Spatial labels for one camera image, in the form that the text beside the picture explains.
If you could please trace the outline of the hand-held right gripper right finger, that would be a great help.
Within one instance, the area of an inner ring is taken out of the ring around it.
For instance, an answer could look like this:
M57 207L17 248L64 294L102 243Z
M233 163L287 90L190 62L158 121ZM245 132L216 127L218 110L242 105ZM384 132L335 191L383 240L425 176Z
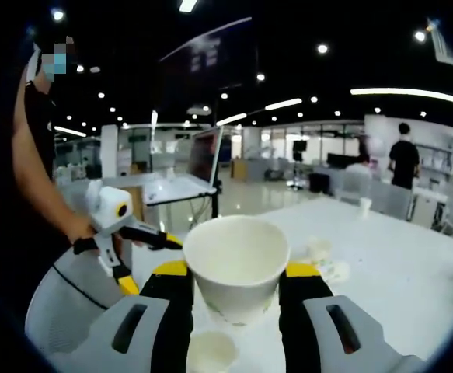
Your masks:
M421 372L424 361L385 342L382 325L334 295L308 263L290 262L279 281L279 330L287 372Z

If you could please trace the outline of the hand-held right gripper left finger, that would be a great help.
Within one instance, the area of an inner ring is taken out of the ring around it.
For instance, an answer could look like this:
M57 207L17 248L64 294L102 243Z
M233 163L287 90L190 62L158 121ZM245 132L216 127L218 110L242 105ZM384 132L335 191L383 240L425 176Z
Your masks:
M193 330L193 275L182 260L153 271L139 295L128 295L90 326L70 353L57 353L58 372L184 372Z

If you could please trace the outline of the person's left hand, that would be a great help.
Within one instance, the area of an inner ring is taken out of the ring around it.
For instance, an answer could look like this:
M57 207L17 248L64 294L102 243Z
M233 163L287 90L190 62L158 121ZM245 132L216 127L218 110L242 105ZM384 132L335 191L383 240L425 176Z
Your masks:
M95 231L89 222L82 222L72 227L68 233L68 238L72 244L75 255L98 249L95 239Z

